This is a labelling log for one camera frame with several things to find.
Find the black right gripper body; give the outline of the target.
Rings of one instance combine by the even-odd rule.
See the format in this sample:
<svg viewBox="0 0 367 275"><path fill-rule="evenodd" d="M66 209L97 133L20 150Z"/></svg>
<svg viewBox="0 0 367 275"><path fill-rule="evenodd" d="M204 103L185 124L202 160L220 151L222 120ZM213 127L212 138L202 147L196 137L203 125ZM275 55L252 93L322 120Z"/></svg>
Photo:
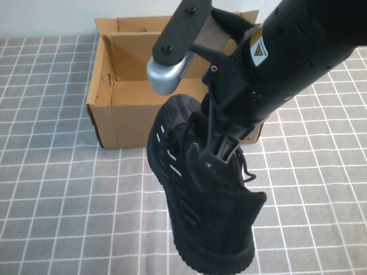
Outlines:
<svg viewBox="0 0 367 275"><path fill-rule="evenodd" d="M270 114L268 100L245 78L241 62L229 56L212 61L203 78L209 89L208 135L200 161L223 166Z"/></svg>

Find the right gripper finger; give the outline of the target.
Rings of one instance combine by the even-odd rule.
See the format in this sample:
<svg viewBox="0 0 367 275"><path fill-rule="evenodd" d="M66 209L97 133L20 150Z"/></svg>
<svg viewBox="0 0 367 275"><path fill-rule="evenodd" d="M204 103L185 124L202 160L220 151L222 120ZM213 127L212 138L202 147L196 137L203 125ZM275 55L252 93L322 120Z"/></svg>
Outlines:
<svg viewBox="0 0 367 275"><path fill-rule="evenodd" d="M185 161L193 180L194 188L201 194L216 194L230 187L224 167L217 166L211 156L202 155L199 144L192 143L185 153Z"/></svg>

